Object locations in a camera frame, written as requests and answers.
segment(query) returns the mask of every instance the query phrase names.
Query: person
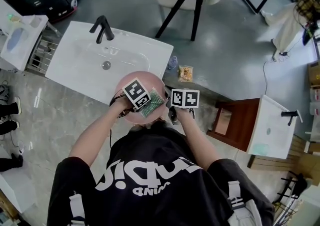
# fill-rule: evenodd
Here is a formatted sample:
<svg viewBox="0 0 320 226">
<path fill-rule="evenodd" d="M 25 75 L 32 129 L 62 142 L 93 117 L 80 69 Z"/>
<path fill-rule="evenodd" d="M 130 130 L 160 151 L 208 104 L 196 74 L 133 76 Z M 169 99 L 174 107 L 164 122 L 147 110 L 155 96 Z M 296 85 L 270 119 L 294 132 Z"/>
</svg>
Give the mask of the person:
<svg viewBox="0 0 320 226">
<path fill-rule="evenodd" d="M 116 99 L 58 164 L 47 226 L 83 218 L 90 226 L 228 225 L 230 218 L 236 219 L 234 197 L 239 195 L 239 200 L 250 200 L 256 206 L 249 216 L 259 217 L 257 225 L 273 224 L 274 208 L 269 200 L 236 162 L 220 157 L 184 109 L 177 109 L 177 117 L 185 136 L 163 120 L 150 129 L 130 131 L 112 146 L 106 170 L 96 184 L 90 166 L 118 115 L 128 108 L 127 98 Z M 230 184 L 240 186 L 241 193 L 229 188 Z"/>
<path fill-rule="evenodd" d="M 261 11 L 268 26 L 282 24 L 276 38 L 272 39 L 276 48 L 273 56 L 275 60 L 287 51 L 288 46 L 302 28 L 320 19 L 319 13 L 320 0 L 297 0 L 296 3 L 286 5 L 275 15 Z"/>
<path fill-rule="evenodd" d="M 7 119 L 7 116 L 13 114 L 20 115 L 21 112 L 21 100 L 19 97 L 15 97 L 14 102 L 10 105 L 0 105 L 0 135 L 4 135 L 19 128 L 19 122 Z M 11 159 L 0 158 L 0 172 L 8 171 L 12 168 L 22 167 L 23 162 L 24 160 L 22 155 L 16 157 L 14 154 L 11 154 Z"/>
</svg>

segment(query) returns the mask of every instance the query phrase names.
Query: yellow food package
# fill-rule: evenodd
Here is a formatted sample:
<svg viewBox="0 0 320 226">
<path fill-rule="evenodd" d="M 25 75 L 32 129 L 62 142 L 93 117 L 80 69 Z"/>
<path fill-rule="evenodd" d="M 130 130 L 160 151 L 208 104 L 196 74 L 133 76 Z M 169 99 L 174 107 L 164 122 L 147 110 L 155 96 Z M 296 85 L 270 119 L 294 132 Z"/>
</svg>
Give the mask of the yellow food package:
<svg viewBox="0 0 320 226">
<path fill-rule="evenodd" d="M 192 82 L 193 67 L 179 66 L 179 81 Z"/>
</svg>

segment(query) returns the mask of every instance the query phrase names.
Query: pink plate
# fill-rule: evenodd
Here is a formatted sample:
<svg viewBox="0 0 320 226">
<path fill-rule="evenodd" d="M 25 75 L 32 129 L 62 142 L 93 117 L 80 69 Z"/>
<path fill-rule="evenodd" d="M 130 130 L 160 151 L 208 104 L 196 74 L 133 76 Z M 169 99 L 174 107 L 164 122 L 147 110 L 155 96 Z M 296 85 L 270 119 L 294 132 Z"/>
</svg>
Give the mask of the pink plate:
<svg viewBox="0 0 320 226">
<path fill-rule="evenodd" d="M 166 100 L 166 92 L 164 89 L 165 84 L 159 77 L 147 71 L 136 71 L 124 76 L 116 86 L 115 93 L 119 92 L 124 85 L 126 85 L 136 77 L 142 82 L 148 92 L 150 92 L 154 87 L 159 95 L 161 95 L 164 100 Z M 133 112 L 130 112 L 124 118 L 134 124 L 148 124 L 155 121 L 160 116 L 163 116 L 166 109 L 167 107 L 164 103 L 156 108 L 147 118 L 144 118 L 140 113 Z"/>
</svg>

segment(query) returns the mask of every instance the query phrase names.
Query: black t-shirt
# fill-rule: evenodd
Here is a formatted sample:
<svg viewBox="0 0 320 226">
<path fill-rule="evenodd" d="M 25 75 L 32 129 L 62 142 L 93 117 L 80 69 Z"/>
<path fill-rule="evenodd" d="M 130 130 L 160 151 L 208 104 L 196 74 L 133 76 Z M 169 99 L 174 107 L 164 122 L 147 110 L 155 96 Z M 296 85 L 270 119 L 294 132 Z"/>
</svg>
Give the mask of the black t-shirt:
<svg viewBox="0 0 320 226">
<path fill-rule="evenodd" d="M 184 136 L 163 127 L 117 141 L 98 184 L 85 162 L 66 158 L 55 172 L 47 226 L 70 223 L 75 192 L 90 226 L 228 225 L 228 182 L 235 180 L 244 202 L 255 201 L 263 226 L 272 225 L 273 206 L 233 160 L 217 160 L 207 171 L 195 163 Z"/>
</svg>

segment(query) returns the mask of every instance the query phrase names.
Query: plaid shirt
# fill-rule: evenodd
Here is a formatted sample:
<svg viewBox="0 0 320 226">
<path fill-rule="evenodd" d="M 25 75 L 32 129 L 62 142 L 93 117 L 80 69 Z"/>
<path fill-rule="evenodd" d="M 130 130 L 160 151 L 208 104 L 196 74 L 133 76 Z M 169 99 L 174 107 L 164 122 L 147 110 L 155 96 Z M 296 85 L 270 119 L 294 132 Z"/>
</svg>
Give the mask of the plaid shirt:
<svg viewBox="0 0 320 226">
<path fill-rule="evenodd" d="M 320 14 L 320 0 L 298 0 L 296 10 L 301 16 L 305 17 L 308 22 L 312 22 L 314 16 L 316 16 L 315 14 Z"/>
</svg>

